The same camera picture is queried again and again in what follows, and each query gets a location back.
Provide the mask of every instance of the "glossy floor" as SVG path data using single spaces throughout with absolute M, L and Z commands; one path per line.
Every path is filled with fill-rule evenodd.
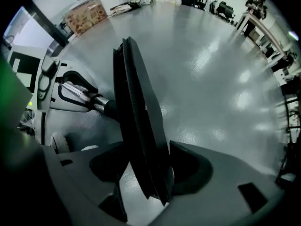
M 100 22 L 73 40 L 61 59 L 84 66 L 100 93 L 114 98 L 113 49 L 122 38 L 133 37 L 158 97 L 168 141 L 230 154 L 275 175 L 284 134 L 274 107 L 282 95 L 262 54 L 243 36 L 232 40 L 233 32 L 233 26 L 199 9 L 157 4 Z M 122 139 L 118 123 L 94 111 L 50 110 L 46 144 L 58 130 L 74 150 Z M 133 175 L 130 168 L 126 174 Z M 124 185 L 134 187 L 131 180 Z M 148 221 L 157 211 L 155 204 L 144 209 L 151 215 Z

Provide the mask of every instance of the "gray floor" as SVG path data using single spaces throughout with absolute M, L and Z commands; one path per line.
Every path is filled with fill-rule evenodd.
M 114 98 L 113 48 L 133 37 L 160 103 L 167 140 L 233 155 L 275 175 L 284 134 L 274 106 L 282 95 L 258 49 L 243 36 L 233 41 L 233 32 L 233 26 L 199 9 L 157 4 L 100 22 L 73 40 L 61 59 L 83 65 L 100 93 Z M 50 110 L 46 144 L 58 130 L 74 150 L 122 139 L 119 125 L 97 112 Z M 135 189 L 130 168 L 126 177 L 131 179 L 125 191 Z M 151 215 L 146 221 L 161 210 L 154 202 L 144 211 Z

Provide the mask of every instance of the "cardboard box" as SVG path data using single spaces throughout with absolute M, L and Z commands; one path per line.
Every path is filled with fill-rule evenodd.
M 85 1 L 65 15 L 66 24 L 77 36 L 106 18 L 107 14 L 100 0 Z

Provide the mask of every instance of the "storage box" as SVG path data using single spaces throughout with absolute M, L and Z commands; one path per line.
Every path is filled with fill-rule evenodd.
M 100 0 L 85 1 L 65 15 L 66 24 L 77 36 L 105 18 L 107 14 Z

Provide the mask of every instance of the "desk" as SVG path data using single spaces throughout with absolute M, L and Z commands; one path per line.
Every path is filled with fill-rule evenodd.
M 246 25 L 246 23 L 248 21 L 251 21 L 257 28 L 259 28 L 263 34 L 266 36 L 266 38 L 268 38 L 270 40 L 270 42 L 278 49 L 279 51 L 279 55 L 274 58 L 271 62 L 268 63 L 267 67 L 271 67 L 274 64 L 276 64 L 277 61 L 279 61 L 281 58 L 285 57 L 286 54 L 285 52 L 282 50 L 282 48 L 280 47 L 280 44 L 278 43 L 278 41 L 275 39 L 275 37 L 271 34 L 271 32 L 266 28 L 266 26 L 263 25 L 263 23 L 261 21 L 259 21 L 258 18 L 256 18 L 253 14 L 252 11 L 251 12 L 245 12 L 242 14 L 239 22 L 236 24 L 236 29 L 237 32 L 235 33 L 234 37 L 237 37 L 241 31 L 243 30 L 244 26 Z M 262 49 L 265 48 L 268 45 L 268 43 L 264 44 Z

